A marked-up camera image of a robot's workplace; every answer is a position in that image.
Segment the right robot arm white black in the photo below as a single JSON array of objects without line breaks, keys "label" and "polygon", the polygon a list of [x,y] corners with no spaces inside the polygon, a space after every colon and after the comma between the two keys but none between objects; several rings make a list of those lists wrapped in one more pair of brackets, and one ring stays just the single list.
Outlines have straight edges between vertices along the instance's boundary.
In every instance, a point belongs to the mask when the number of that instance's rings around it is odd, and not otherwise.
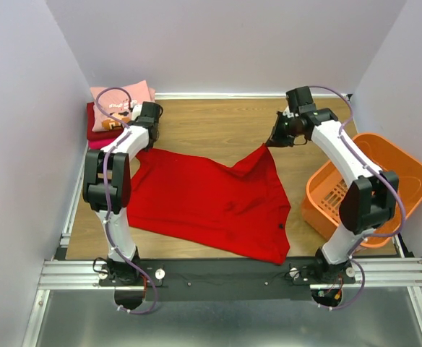
[{"label": "right robot arm white black", "polygon": [[309,86],[285,94],[288,106],[277,113],[266,141],[268,147],[293,147],[297,137],[317,145],[334,164],[346,185],[339,206],[340,223],[301,271],[318,282],[335,278],[351,263],[353,252],[375,230],[402,210],[399,178],[369,159],[345,131],[345,124],[329,108],[317,108]]}]

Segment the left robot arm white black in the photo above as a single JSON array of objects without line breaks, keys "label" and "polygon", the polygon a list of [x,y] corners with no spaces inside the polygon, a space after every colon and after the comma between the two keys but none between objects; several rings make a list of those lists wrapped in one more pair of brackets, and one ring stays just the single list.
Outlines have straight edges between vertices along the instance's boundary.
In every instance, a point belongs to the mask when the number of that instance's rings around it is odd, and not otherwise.
[{"label": "left robot arm white black", "polygon": [[85,155],[82,196],[99,218],[108,243],[108,272],[138,278],[142,271],[135,264],[137,245],[131,237],[127,205],[131,198],[131,159],[149,150],[158,139],[163,108],[145,102],[134,107],[134,115],[124,122],[122,133],[99,150]]}]

